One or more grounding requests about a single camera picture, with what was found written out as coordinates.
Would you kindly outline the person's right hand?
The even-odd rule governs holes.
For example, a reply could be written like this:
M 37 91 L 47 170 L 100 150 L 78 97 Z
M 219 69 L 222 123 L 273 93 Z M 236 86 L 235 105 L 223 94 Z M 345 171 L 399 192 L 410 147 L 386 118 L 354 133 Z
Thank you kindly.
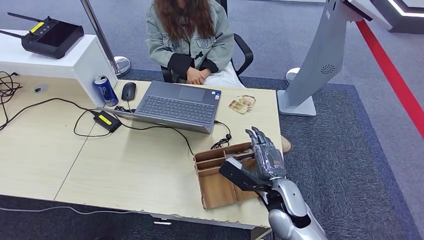
M 205 78 L 206 72 L 204 70 L 189 67 L 186 71 L 186 81 L 188 84 L 203 85 Z

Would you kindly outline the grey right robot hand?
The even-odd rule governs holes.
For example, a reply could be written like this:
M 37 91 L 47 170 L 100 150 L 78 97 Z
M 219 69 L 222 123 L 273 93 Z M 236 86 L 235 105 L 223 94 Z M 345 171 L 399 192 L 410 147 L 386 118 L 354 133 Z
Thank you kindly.
M 245 129 L 251 139 L 254 157 L 257 162 L 257 176 L 262 181 L 271 181 L 277 178 L 285 178 L 287 170 L 284 158 L 269 137 L 257 127 Z

